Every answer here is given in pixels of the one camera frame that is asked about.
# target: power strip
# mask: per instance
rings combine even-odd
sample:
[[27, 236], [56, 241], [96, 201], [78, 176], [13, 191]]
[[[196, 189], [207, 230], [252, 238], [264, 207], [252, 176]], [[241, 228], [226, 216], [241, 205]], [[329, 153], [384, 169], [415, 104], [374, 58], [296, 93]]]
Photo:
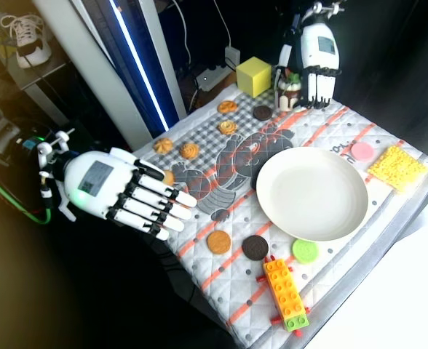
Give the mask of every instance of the power strip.
[[[227, 64], [229, 65], [232, 65], [232, 62], [235, 66], [240, 64], [240, 51], [238, 49], [227, 46], [225, 49], [225, 57], [229, 59], [227, 60]], [[218, 65], [214, 70], [206, 69], [197, 76], [198, 86], [203, 91], [208, 92], [213, 89], [215, 85], [224, 80], [230, 73], [231, 69], [227, 66], [222, 68]]]

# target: yellow textured square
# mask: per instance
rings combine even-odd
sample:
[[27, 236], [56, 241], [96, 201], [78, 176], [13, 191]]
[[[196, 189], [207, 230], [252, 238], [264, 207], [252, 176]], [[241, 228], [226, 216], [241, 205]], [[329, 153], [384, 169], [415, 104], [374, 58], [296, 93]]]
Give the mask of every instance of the yellow textured square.
[[284, 260], [264, 263], [263, 269], [267, 274], [267, 281], [282, 319], [305, 314], [300, 294]]
[[395, 189], [405, 191], [410, 184], [419, 179], [420, 175], [428, 172], [428, 167], [393, 145], [381, 155], [368, 172]]
[[271, 65], [252, 57], [237, 66], [237, 85], [243, 92], [256, 97], [271, 86]]

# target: white shoe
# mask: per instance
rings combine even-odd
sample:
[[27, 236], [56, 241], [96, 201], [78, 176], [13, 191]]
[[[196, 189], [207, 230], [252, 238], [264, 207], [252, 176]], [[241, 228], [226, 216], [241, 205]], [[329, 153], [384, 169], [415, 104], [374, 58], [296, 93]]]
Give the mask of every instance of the white shoe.
[[40, 17], [7, 15], [1, 18], [0, 23], [4, 28], [9, 28], [12, 38], [17, 39], [17, 61], [20, 68], [40, 65], [51, 57], [51, 48], [46, 40], [46, 28]]

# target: green cable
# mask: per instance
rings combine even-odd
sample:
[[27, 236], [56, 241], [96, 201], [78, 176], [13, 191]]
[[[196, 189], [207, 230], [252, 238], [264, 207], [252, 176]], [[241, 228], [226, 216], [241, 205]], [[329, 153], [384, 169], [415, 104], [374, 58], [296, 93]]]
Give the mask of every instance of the green cable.
[[28, 217], [30, 220], [38, 223], [38, 224], [47, 224], [51, 220], [51, 210], [46, 209], [46, 218], [44, 220], [40, 220], [36, 218], [33, 214], [28, 212], [26, 209], [23, 208], [13, 197], [11, 197], [1, 186], [0, 186], [0, 194], [5, 197], [6, 200], [8, 200], [9, 203], [11, 203], [13, 206], [15, 206], [20, 212], [22, 212], [26, 217]]

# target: white floor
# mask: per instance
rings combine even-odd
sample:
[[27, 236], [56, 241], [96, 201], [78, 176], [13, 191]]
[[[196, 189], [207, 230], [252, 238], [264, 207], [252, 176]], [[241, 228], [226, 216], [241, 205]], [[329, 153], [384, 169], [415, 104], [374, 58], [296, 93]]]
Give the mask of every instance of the white floor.
[[428, 205], [306, 349], [428, 348]]

